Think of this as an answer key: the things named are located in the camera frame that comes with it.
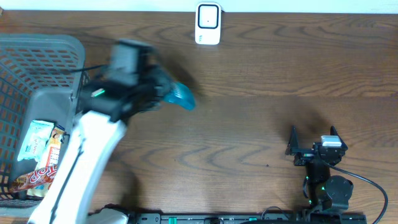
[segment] snack bag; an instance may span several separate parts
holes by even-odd
[[[51,138],[47,143],[45,151],[43,152],[41,160],[37,163],[36,169],[43,167],[49,167],[58,164],[58,157],[60,154],[62,138],[65,134],[65,130],[60,125],[57,125],[51,132]],[[51,184],[44,184],[37,186],[33,189],[29,189],[27,194],[29,196],[44,197],[49,191]]]
[[[44,167],[19,176],[11,183],[11,187],[9,189],[10,193],[20,192],[22,190],[34,188],[38,185],[52,183],[55,174],[57,173],[57,168],[57,166]]]
[[[38,162],[42,157],[53,127],[54,124],[51,122],[33,120],[22,142],[17,160],[35,159]]]

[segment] gray plastic basket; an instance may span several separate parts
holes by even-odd
[[[17,162],[19,149],[33,119],[53,121],[70,133],[78,90],[88,77],[65,71],[83,68],[84,62],[85,50],[73,37],[0,34],[0,207],[27,208],[40,202],[25,200],[25,192],[8,192],[16,177],[36,166],[34,159]]]

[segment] blue plastic item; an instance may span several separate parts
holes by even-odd
[[[195,108],[195,98],[191,90],[182,83],[174,83],[172,91],[163,100],[168,103],[180,105],[186,110],[193,110]]]

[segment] wall outlet device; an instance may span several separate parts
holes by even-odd
[[[216,45],[221,37],[221,6],[213,2],[199,3],[195,23],[195,41]]]

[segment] wood grain surface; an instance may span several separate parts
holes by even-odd
[[[0,32],[72,35],[85,46],[87,67],[106,63],[115,39],[142,40],[194,90],[192,112],[164,105],[130,120],[93,210],[107,203],[165,213],[305,207],[305,169],[284,155],[290,127],[311,146],[335,125],[349,147],[338,166],[383,186],[390,203],[381,223],[396,223],[398,16],[222,19],[216,46],[195,43],[192,13],[5,11]],[[349,211],[373,222],[382,194],[345,177],[354,183]]]

